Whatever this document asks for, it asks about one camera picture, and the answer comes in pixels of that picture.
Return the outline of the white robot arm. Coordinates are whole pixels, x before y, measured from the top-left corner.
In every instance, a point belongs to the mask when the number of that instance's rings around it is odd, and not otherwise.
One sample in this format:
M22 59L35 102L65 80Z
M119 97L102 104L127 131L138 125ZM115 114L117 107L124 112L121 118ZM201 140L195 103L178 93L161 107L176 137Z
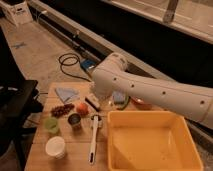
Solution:
M213 88L138 76L127 67L122 54L108 55L92 72L95 93L106 98L120 91L213 129Z

